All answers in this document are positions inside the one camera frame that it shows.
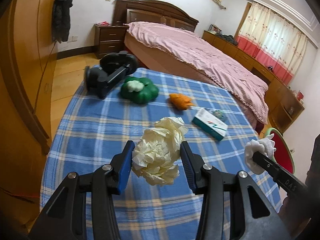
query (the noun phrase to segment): floral curtain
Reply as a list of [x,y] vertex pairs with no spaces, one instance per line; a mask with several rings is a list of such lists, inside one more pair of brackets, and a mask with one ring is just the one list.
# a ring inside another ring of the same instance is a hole
[[239,48],[288,84],[298,70],[307,47],[307,37],[271,9],[253,3],[237,36]]

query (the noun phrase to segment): red and green round chair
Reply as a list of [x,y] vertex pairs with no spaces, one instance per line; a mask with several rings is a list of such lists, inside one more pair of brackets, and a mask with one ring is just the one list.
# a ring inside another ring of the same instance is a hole
[[274,154],[273,161],[284,167],[287,171],[294,174],[295,166],[291,156],[291,152],[285,143],[281,133],[275,128],[269,128],[265,136],[274,134],[273,141],[275,142],[275,148],[277,149]]

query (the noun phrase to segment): black clothes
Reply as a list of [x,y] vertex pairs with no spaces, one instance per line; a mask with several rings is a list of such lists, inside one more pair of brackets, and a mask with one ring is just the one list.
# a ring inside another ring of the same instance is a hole
[[216,36],[225,40],[225,41],[232,43],[233,45],[238,46],[238,42],[234,39],[234,37],[232,35],[227,36],[227,35],[222,35],[220,33],[217,33]]
[[70,7],[72,0],[55,0],[52,12],[52,39],[68,41],[70,31]]

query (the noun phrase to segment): orange crumpled object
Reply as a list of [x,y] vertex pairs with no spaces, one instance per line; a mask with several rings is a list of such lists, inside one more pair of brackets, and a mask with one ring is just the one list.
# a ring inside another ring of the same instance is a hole
[[194,106],[190,97],[182,94],[170,94],[169,96],[171,103],[179,110],[187,110],[189,106]]

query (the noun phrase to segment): pink bedspread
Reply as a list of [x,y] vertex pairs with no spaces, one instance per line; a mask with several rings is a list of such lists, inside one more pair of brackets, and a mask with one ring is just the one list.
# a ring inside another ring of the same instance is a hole
[[137,41],[203,71],[249,107],[258,121],[268,123],[268,106],[264,101],[267,84],[236,60],[186,30],[149,22],[133,22],[128,26],[128,33]]

